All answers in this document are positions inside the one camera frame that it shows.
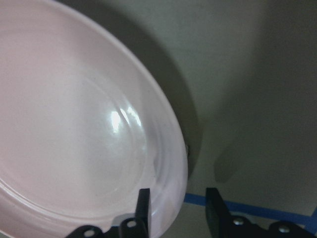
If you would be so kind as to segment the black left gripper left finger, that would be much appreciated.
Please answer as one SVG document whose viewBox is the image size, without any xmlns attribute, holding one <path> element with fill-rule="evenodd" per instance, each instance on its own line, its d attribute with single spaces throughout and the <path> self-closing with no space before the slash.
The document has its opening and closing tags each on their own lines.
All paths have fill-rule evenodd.
<svg viewBox="0 0 317 238">
<path fill-rule="evenodd" d="M 151 192 L 149 188 L 139 190 L 137 205 L 133 217 L 120 223 L 120 238 L 149 238 L 151 222 Z"/>
</svg>

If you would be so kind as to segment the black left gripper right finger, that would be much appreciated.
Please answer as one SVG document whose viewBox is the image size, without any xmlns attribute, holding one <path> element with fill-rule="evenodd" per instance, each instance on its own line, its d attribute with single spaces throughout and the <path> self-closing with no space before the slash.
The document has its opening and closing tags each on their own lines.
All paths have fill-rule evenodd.
<svg viewBox="0 0 317 238">
<path fill-rule="evenodd" d="M 243 216 L 232 215 L 216 188 L 206 189 L 206 220 L 213 238 L 314 238 L 315 235 L 288 222 L 278 221 L 263 229 Z"/>
</svg>

